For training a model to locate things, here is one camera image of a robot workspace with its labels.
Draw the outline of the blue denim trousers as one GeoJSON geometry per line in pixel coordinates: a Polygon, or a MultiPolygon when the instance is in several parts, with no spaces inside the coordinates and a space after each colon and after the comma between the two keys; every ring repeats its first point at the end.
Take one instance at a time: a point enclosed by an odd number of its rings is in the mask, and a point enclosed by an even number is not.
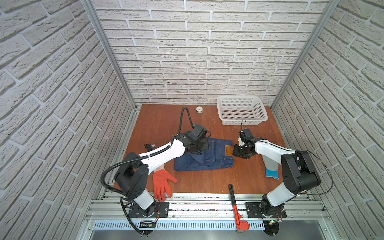
{"type": "Polygon", "coordinates": [[[233,157],[233,142],[231,140],[208,139],[209,148],[201,155],[186,153],[175,158],[176,172],[211,171],[232,168],[235,164],[233,157]]]}

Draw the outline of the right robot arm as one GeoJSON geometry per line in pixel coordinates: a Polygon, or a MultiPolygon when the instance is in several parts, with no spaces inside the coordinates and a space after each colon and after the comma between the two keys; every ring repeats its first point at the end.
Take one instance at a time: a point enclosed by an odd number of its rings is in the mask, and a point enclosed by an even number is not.
{"type": "Polygon", "coordinates": [[[256,154],[262,156],[267,170],[277,170],[282,166],[283,182],[263,195],[260,203],[260,211],[266,218],[282,217],[286,202],[321,184],[309,151],[287,149],[263,138],[255,138],[250,129],[241,130],[239,144],[234,146],[233,156],[250,159],[256,154]]]}

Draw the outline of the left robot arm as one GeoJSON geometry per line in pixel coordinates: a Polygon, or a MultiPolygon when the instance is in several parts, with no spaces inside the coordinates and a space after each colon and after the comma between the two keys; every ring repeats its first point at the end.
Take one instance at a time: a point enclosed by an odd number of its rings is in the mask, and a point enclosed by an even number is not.
{"type": "Polygon", "coordinates": [[[119,194],[134,203],[150,217],[156,211],[155,198],[147,190],[148,176],[161,165],[186,153],[201,155],[209,148],[211,133],[201,125],[195,125],[192,131],[176,135],[158,149],[136,155],[128,154],[115,174],[119,194]]]}

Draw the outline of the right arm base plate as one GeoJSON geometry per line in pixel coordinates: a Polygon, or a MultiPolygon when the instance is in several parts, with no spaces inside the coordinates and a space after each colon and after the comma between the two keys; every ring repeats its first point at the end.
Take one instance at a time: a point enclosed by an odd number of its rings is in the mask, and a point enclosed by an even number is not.
{"type": "Polygon", "coordinates": [[[245,203],[248,218],[276,218],[284,219],[287,217],[285,204],[270,206],[267,202],[247,202],[245,203]]]}

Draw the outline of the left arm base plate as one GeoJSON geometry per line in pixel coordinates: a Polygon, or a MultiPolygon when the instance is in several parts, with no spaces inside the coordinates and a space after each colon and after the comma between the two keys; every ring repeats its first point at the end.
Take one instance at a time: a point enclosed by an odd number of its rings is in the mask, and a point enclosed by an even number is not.
{"type": "Polygon", "coordinates": [[[130,206],[127,212],[130,218],[155,218],[157,216],[167,218],[169,207],[169,202],[155,202],[155,207],[152,210],[143,210],[138,204],[134,204],[130,206]]]}

